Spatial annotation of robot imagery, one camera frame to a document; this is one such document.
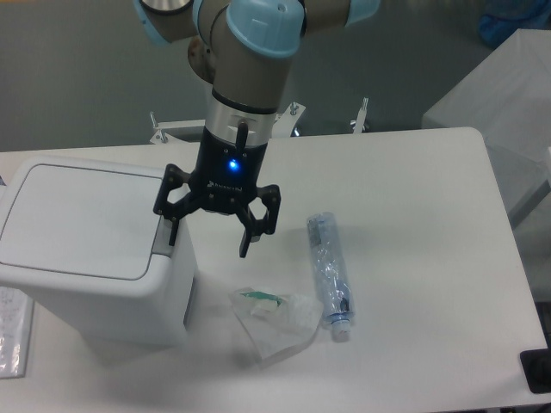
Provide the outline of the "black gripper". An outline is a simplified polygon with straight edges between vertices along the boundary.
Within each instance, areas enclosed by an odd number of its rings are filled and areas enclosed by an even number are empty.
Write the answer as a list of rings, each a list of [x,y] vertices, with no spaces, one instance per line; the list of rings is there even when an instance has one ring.
[[[226,215],[238,210],[238,219],[245,228],[239,246],[241,258],[246,257],[250,244],[263,234],[275,233],[280,188],[275,184],[257,188],[267,145],[250,146],[253,133],[247,128],[239,128],[231,135],[233,140],[227,142],[204,130],[192,173],[173,163],[166,165],[153,212],[171,223],[169,246],[176,244],[181,219],[199,208]],[[170,193],[184,185],[189,188],[188,193],[178,201],[170,201]],[[266,208],[261,219],[255,217],[249,206],[255,198]]]

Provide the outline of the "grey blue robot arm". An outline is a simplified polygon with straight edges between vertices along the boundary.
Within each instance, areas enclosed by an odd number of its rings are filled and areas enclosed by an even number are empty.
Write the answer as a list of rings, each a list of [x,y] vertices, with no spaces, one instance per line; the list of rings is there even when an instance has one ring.
[[[234,215],[239,247],[276,230],[281,192],[257,179],[294,55],[302,39],[374,15],[376,1],[138,1],[147,35],[159,44],[197,37],[214,62],[212,96],[195,168],[165,168],[153,211],[170,223],[197,210]]]

